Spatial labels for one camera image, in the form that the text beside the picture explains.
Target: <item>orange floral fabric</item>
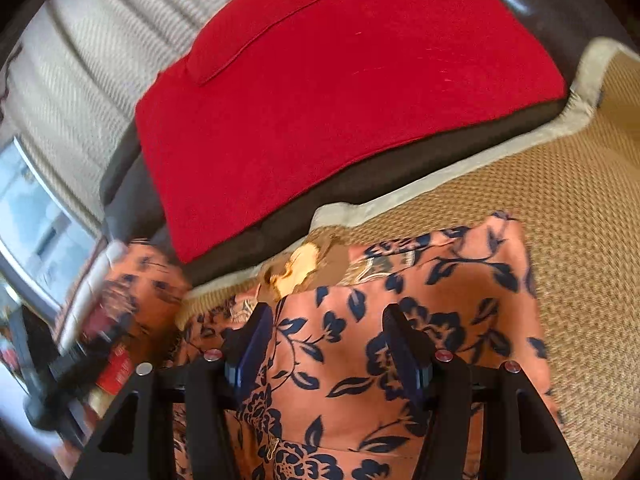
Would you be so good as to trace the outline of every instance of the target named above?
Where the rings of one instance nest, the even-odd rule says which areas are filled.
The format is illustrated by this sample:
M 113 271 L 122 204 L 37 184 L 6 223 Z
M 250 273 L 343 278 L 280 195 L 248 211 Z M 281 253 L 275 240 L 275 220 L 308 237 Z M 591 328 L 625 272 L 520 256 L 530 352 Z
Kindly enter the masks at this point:
M 497 212 L 474 228 L 346 249 L 346 272 L 333 276 L 334 283 L 322 283 L 332 274 L 318 270 L 305 280 L 313 286 L 302 290 L 303 283 L 271 304 L 273 336 L 255 388 L 227 416 L 242 478 L 411 477 L 426 422 L 402 391 L 382 332 L 382 311 L 390 303 L 437 347 L 469 363 L 520 362 L 557 416 L 530 259 L 516 219 Z M 220 348 L 225 331 L 240 328 L 262 295 L 239 294 L 191 319 L 177 364 Z M 478 472 L 481 450 L 482 409 L 472 410 L 465 478 Z M 176 415 L 178 472 L 188 478 L 184 418 Z

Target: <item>silver screw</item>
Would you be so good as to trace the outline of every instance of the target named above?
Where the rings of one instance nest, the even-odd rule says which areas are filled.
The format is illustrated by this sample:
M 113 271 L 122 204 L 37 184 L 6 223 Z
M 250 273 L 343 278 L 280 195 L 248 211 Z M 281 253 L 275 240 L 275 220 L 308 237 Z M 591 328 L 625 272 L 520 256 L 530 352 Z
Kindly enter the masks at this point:
M 510 374 L 517 374 L 520 370 L 522 370 L 522 367 L 520 366 L 519 362 L 508 360 L 504 362 L 504 369 L 507 370 Z
M 140 363 L 136 366 L 136 373 L 139 376 L 149 375 L 154 369 L 154 366 L 151 363 Z
M 222 359 L 222 351 L 217 348 L 212 348 L 211 350 L 207 350 L 204 352 L 204 360 L 212 363 L 213 361 L 218 361 Z
M 453 354 L 449 350 L 436 350 L 436 359 L 441 363 L 448 363 L 453 359 Z

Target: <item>red cloth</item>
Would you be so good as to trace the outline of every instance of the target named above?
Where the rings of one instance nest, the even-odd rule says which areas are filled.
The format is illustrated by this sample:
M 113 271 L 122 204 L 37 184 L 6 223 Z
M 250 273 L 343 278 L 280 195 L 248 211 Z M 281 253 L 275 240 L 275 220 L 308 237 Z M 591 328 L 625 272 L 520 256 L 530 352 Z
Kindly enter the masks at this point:
M 233 0 L 136 122 L 188 262 L 358 160 L 564 94 L 500 0 Z

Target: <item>woven mat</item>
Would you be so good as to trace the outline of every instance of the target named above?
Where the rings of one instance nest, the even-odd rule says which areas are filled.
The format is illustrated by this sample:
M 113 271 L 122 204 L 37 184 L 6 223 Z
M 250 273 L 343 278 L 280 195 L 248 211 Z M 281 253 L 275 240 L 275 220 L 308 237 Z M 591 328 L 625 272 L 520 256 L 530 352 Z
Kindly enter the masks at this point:
M 519 218 L 564 436 L 584 480 L 612 479 L 640 436 L 640 62 L 618 54 L 602 89 L 578 133 L 449 180 L 356 227 L 308 236 L 368 244 L 475 224 L 499 209 Z M 178 325 L 253 283 L 194 297 Z

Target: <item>red label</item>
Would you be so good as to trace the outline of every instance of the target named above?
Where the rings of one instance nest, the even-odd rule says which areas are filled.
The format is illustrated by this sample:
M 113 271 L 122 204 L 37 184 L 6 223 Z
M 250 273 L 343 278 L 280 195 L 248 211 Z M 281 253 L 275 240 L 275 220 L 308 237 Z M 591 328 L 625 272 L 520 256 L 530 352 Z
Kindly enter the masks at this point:
M 121 387 L 129 379 L 132 371 L 133 363 L 129 357 L 129 352 L 127 352 L 123 344 L 117 344 L 111 349 L 109 364 L 103 370 L 96 384 L 108 394 L 117 395 Z

